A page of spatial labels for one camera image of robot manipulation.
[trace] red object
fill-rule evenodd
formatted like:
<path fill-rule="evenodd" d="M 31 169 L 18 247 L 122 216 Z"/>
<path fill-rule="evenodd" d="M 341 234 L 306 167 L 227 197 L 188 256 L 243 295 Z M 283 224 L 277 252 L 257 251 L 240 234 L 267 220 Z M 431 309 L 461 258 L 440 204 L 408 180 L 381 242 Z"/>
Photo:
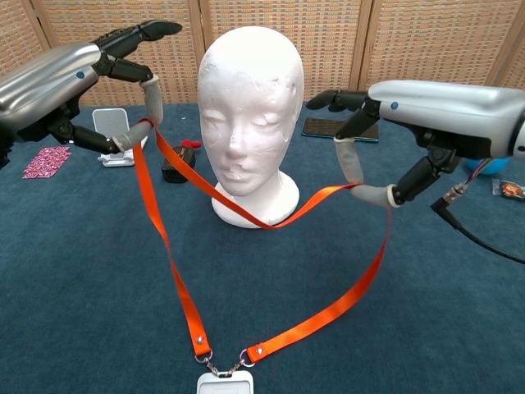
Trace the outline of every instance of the red object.
<path fill-rule="evenodd" d="M 51 178 L 70 156 L 69 146 L 43 148 L 25 168 L 22 178 Z"/>
<path fill-rule="evenodd" d="M 202 144 L 200 141 L 184 140 L 180 143 L 180 146 L 185 146 L 186 148 L 200 148 Z"/>
<path fill-rule="evenodd" d="M 157 136 L 157 147 L 162 152 L 167 161 L 177 169 L 186 179 L 191 181 L 196 185 L 200 190 L 204 191 L 206 194 L 214 197 L 219 202 L 223 203 L 226 207 L 234 210 L 238 214 L 242 215 L 244 218 L 248 219 L 250 222 L 257 224 L 258 226 L 267 229 L 267 230 L 276 230 L 282 228 L 288 224 L 291 224 L 295 220 L 301 218 L 305 213 L 315 208 L 323 200 L 328 198 L 330 195 L 333 195 L 335 192 L 340 190 L 348 190 L 357 186 L 358 184 L 351 185 L 342 185 L 342 186 L 328 186 L 319 190 L 315 195 L 313 195 L 310 200 L 299 209 L 294 215 L 286 219 L 284 222 L 279 223 L 275 226 L 267 225 L 264 222 L 261 222 L 256 217 L 252 216 L 249 212 L 245 211 L 239 205 L 237 205 L 232 200 L 229 200 L 227 197 L 219 193 L 215 188 L 210 185 L 206 180 L 204 180 L 193 168 L 189 167 L 179 155 L 173 151 L 170 145 L 167 143 L 164 138 L 162 138 L 160 131 L 155 125 L 156 136 Z M 171 247 L 169 238 L 167 235 L 166 228 L 162 222 L 162 217 L 158 209 L 157 198 L 155 196 L 155 191 L 153 188 L 153 183 L 149 175 L 148 165 L 146 163 L 144 153 L 139 147 L 133 148 L 133 153 L 135 157 L 135 168 L 137 171 L 137 177 L 139 179 L 139 188 L 144 200 L 144 205 L 148 212 L 149 217 L 153 225 L 157 228 L 158 233 L 164 240 L 164 245 L 166 246 L 167 252 L 170 255 L 171 260 L 171 271 L 175 279 L 177 291 L 180 297 L 180 302 L 184 310 L 186 320 L 188 323 L 188 329 L 192 345 L 194 347 L 194 352 L 196 356 L 206 355 L 212 351 L 212 348 L 208 342 L 208 337 L 204 330 L 203 321 L 200 318 L 199 311 L 195 306 L 194 302 L 189 295 L 188 289 L 184 284 L 181 275 L 175 265 L 175 261 L 171 257 Z M 390 209 L 387 209 L 388 213 L 388 222 L 385 238 L 381 244 L 381 249 L 377 253 L 376 257 L 372 261 L 372 264 L 368 267 L 367 271 L 361 276 L 357 283 L 351 287 L 346 293 L 344 293 L 336 302 L 326 307 L 321 312 L 313 315 L 311 318 L 303 321 L 295 327 L 290 328 L 288 331 L 283 332 L 276 337 L 273 337 L 265 342 L 258 343 L 257 345 L 251 346 L 243 351 L 248 353 L 248 357 L 252 363 L 257 363 L 259 360 L 267 357 L 268 355 L 288 346 L 294 342 L 300 341 L 301 339 L 315 333 L 317 330 L 323 328 L 327 324 L 333 322 L 344 314 L 347 310 L 352 308 L 367 292 L 368 288 L 371 286 L 374 277 L 377 275 L 379 268 L 381 266 L 381 261 L 386 250 L 386 243 L 390 234 L 390 224 L 391 224 L 391 213 Z"/>

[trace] mannequin nose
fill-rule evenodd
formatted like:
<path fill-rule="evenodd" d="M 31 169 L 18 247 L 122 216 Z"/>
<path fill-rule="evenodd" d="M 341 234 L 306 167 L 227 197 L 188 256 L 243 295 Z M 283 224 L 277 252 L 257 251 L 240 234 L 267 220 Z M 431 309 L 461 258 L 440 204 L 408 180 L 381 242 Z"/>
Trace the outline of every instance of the mannequin nose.
<path fill-rule="evenodd" d="M 239 126 L 235 126 L 230 136 L 228 144 L 228 156 L 231 158 L 245 158 L 246 148 L 244 146 L 244 139 L 242 130 Z"/>

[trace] black cable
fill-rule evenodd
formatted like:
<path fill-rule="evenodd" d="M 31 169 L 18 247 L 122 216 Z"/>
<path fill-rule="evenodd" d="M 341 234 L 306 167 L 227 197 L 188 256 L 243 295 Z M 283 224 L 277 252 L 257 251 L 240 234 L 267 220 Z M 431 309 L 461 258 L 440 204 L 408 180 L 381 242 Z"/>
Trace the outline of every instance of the black cable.
<path fill-rule="evenodd" d="M 507 259 L 513 260 L 516 263 L 525 264 L 525 259 L 521 259 L 512 254 L 508 254 L 502 250 L 496 249 L 494 246 L 488 245 L 485 241 L 480 240 L 475 235 L 473 235 L 469 230 L 467 230 L 463 225 L 455 218 L 455 216 L 447 209 L 449 203 L 447 203 L 443 197 L 439 198 L 434 204 L 432 204 L 432 210 L 440 215 L 440 217 L 449 223 L 453 228 L 461 232 L 469 240 L 480 245 L 482 248 L 489 250 L 492 253 L 498 254 L 499 256 L 505 257 Z"/>

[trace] metal ring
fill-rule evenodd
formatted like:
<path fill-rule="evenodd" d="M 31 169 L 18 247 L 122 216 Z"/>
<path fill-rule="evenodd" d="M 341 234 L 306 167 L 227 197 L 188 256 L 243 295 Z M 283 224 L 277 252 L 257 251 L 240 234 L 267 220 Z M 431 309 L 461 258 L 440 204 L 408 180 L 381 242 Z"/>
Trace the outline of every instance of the metal ring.
<path fill-rule="evenodd" d="M 199 364 L 206 364 L 209 360 L 211 360 L 213 357 L 213 350 L 210 350 L 210 356 L 204 357 L 202 360 L 199 360 L 198 356 L 195 355 L 195 361 L 197 361 Z"/>
<path fill-rule="evenodd" d="M 246 351 L 247 350 L 244 349 L 243 351 L 240 352 L 240 355 L 239 355 L 240 364 L 243 365 L 246 368 L 252 368 L 255 365 L 255 363 L 253 363 L 253 364 L 246 364 L 246 360 L 243 359 L 243 354 L 246 353 Z"/>

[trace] white badge holder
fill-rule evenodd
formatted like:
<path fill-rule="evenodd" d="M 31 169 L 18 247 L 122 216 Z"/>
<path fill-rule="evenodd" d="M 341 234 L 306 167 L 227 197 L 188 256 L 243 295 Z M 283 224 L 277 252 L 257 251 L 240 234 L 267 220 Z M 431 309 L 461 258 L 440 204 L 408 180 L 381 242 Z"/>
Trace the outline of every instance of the white badge holder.
<path fill-rule="evenodd" d="M 253 377 L 248 371 L 235 371 L 229 378 L 208 372 L 197 381 L 197 394 L 253 394 Z"/>
<path fill-rule="evenodd" d="M 95 131 L 113 137 L 127 133 L 130 130 L 128 114 L 124 108 L 100 108 L 93 111 L 93 123 Z M 148 137 L 142 139 L 142 148 L 146 144 Z M 98 157 L 104 167 L 129 167 L 135 165 L 133 149 L 128 149 L 124 153 L 101 154 Z"/>

